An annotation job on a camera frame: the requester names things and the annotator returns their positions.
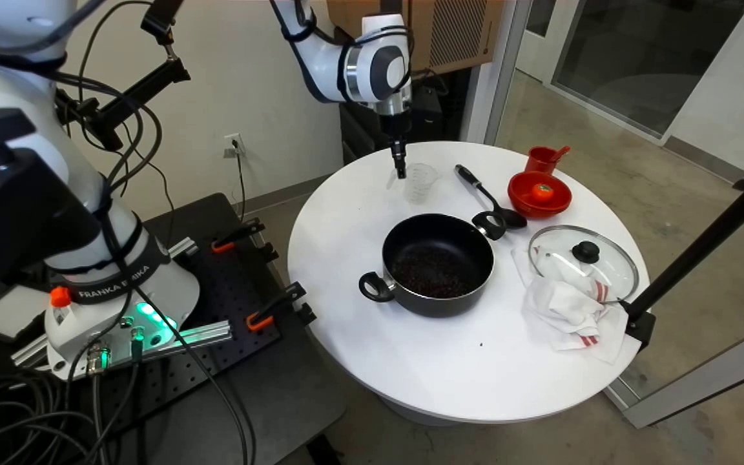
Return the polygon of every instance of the black frying pan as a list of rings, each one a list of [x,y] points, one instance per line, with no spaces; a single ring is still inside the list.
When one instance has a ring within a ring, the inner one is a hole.
[[[480,298],[493,271],[493,250],[470,223],[418,215],[391,230],[383,244],[383,265],[393,284],[369,271],[360,280],[364,298],[398,301],[426,316],[451,316]]]

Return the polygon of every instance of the black stand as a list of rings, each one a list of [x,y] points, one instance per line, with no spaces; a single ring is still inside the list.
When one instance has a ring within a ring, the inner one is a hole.
[[[648,290],[644,290],[632,303],[623,303],[623,308],[627,310],[627,337],[637,339],[646,348],[657,324],[657,316],[648,314],[652,306],[657,306],[741,226],[744,193],[672,267],[667,267],[659,280],[648,284]]]

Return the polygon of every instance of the black cable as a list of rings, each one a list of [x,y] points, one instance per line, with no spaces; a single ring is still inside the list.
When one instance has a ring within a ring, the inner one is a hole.
[[[131,159],[131,153],[139,148],[143,142],[143,116],[139,116],[139,108],[134,108],[134,100],[130,100],[125,93],[119,93],[116,88],[100,82],[100,81],[92,81],[92,79],[78,79],[78,75],[68,75],[68,72],[46,72],[45,79],[50,81],[56,81],[56,82],[64,82],[64,86],[74,86],[74,88],[88,88],[88,90],[95,90],[95,93],[105,93],[105,95],[114,95],[119,98],[125,106],[131,108],[131,116],[138,122],[138,134],[134,134],[134,142],[125,150],[121,160],[112,169],[108,173],[108,184],[114,184],[116,173],[121,170],[121,166],[127,162],[127,159]]]
[[[86,44],[86,51],[82,51],[82,59],[81,59],[81,69],[78,69],[78,79],[82,81],[86,79],[86,69],[88,69],[88,63],[91,63],[91,51],[92,51],[92,44],[95,44],[95,40],[99,40],[99,33],[100,33],[100,29],[112,20],[112,15],[116,13],[116,11],[121,11],[121,7],[127,7],[127,6],[149,6],[149,4],[145,4],[145,0],[125,0],[125,4],[116,4],[114,7],[108,7],[105,13],[103,13],[103,18],[92,27],[92,31],[91,31],[91,37],[88,37],[88,44]],[[78,106],[82,108],[82,103],[86,103],[86,88],[82,86],[78,86]],[[138,150],[138,146],[143,142],[143,134],[145,134],[145,126],[138,126],[138,137],[134,137],[134,142],[127,148],[127,153],[119,159],[119,166],[125,166],[127,170],[130,170],[130,156]]]
[[[100,389],[99,389],[100,383],[99,383],[99,376],[92,376],[91,377],[91,404],[92,404],[92,431],[95,431],[95,438],[100,438],[103,435],[103,404],[100,404]],[[108,453],[105,453],[105,448],[100,448],[99,449],[99,462],[100,465],[108,465]]]
[[[246,221],[246,179],[243,179],[243,156],[238,156],[238,179],[241,179],[241,221]]]
[[[165,205],[169,205],[169,212],[174,212],[174,200],[171,200],[171,184],[169,184],[169,175],[160,166],[156,162],[147,162],[147,169],[153,169],[158,175],[160,175],[160,184],[163,184],[163,196],[165,196]]]
[[[149,116],[149,122],[156,124],[156,139],[153,139],[153,148],[147,150],[147,156],[127,173],[127,175],[121,175],[121,179],[116,179],[114,184],[112,184],[112,191],[116,191],[121,184],[127,184],[127,181],[131,181],[139,170],[145,170],[145,166],[149,166],[153,162],[153,159],[160,153],[160,146],[163,146],[163,124],[160,124],[160,119],[158,119],[158,115],[156,111],[149,111],[147,106],[139,106],[147,116]]]
[[[61,410],[70,408],[70,385],[73,385],[74,367],[81,364],[82,355],[86,355],[95,342],[100,342],[108,332],[114,332],[114,329],[121,324],[130,303],[131,303],[131,293],[125,296],[125,303],[121,303],[121,310],[116,314],[116,319],[114,319],[103,332],[99,332],[99,334],[73,356],[70,369],[68,369],[68,379],[64,379],[64,390],[61,390],[61,395],[59,395],[56,408],[59,408],[59,407],[61,407]],[[39,454],[39,461],[45,461],[46,454],[52,454],[50,462],[54,462],[54,457],[56,457],[56,449],[54,449],[54,448],[56,448],[56,441],[50,445],[50,448]]]
[[[45,431],[45,435],[59,438],[59,440],[64,440],[68,445],[73,445],[82,457],[88,454],[88,449],[82,448],[82,441],[78,441],[78,440],[70,438],[68,431],[50,429],[50,427],[42,427],[42,423],[32,423],[28,429],[37,429],[37,431]]]
[[[64,414],[61,414],[61,410],[50,410],[50,414],[45,414],[45,416],[20,418],[20,421],[14,421],[14,423],[2,427],[2,429],[0,429],[0,438],[8,435],[8,431],[14,431],[14,429],[23,429],[23,427],[32,427],[32,423],[39,423],[39,421],[46,421],[46,418],[86,418],[86,421],[91,423],[88,416],[74,414],[74,410],[64,410]]]
[[[91,454],[82,461],[86,465],[92,462],[100,453],[105,453],[103,445],[105,445],[105,440],[112,438],[112,429],[114,429],[114,423],[119,421],[121,410],[130,407],[130,400],[131,400],[131,395],[134,395],[134,389],[138,389],[138,377],[139,377],[139,359],[138,359],[134,367],[131,367],[131,379],[130,379],[130,385],[125,389],[114,416],[108,418],[108,423],[103,427],[100,438],[99,438],[95,445],[91,448]]]
[[[42,376],[42,377],[37,377],[37,376],[32,376],[32,377],[28,376],[8,376],[8,377],[0,377],[0,395],[14,395],[14,392],[20,392],[20,390],[28,390],[34,407],[20,404],[20,400],[19,404],[0,400],[0,407],[26,408],[26,410],[32,408],[34,418],[45,421],[46,418],[45,414],[50,408],[54,408],[54,404],[56,404],[56,390],[54,389],[56,385],[46,376]],[[34,441],[37,441],[37,435],[32,431],[26,438],[26,441],[14,454],[8,454],[2,462],[14,462],[19,454],[23,454],[28,448],[34,448]]]
[[[100,29],[112,20],[112,15],[121,7],[130,7],[130,6],[149,6],[145,0],[125,0],[125,4],[116,4],[114,7],[108,7],[103,13],[103,18],[92,27],[91,37],[88,37],[88,44],[86,44],[86,51],[82,51],[82,59],[81,59],[81,72],[78,79],[82,81],[86,79],[86,68],[88,68],[88,59],[91,59],[91,51],[92,51],[92,44],[95,44],[95,37],[100,33]]]
[[[191,348],[191,343],[181,337],[178,329],[171,325],[171,321],[163,316],[163,310],[147,298],[147,293],[143,293],[143,288],[138,288],[131,280],[130,280],[130,267],[125,261],[125,255],[119,253],[119,241],[116,241],[116,232],[112,226],[105,226],[103,230],[103,237],[105,237],[105,245],[114,255],[114,265],[119,267],[125,283],[158,314],[158,319],[169,325],[169,332],[178,339],[178,343],[188,351],[188,356],[193,359],[196,367],[203,369],[206,379],[218,389],[218,392],[228,400],[228,407],[233,408],[236,414],[236,421],[238,421],[238,438],[241,438],[241,445],[243,445],[243,465],[254,465],[255,461],[255,435],[254,435],[254,423],[250,423],[250,416],[243,407],[243,398],[236,392],[236,390],[222,390],[222,385],[218,383],[218,377],[209,372],[209,367],[196,356],[196,351]]]

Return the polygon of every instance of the lid handle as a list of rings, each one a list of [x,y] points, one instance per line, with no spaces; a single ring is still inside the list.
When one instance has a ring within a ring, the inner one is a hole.
[[[596,265],[600,261],[600,245],[591,241],[581,241],[570,248],[570,253],[577,255],[577,261],[581,265]]]

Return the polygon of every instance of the gray floor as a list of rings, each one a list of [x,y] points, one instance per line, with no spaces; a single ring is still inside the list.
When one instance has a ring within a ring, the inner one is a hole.
[[[560,169],[623,217],[654,277],[737,196],[728,181],[524,75],[511,86],[504,122],[504,148],[573,148]],[[296,196],[254,212],[282,255],[302,201]],[[627,372],[644,390],[744,339],[744,230],[657,306],[657,314],[654,347]],[[348,414],[329,429],[347,465],[744,462],[744,385],[640,431],[604,395],[530,423],[428,429],[393,414],[338,367],[333,376],[351,392]],[[284,465],[309,465],[309,457],[296,453]]]

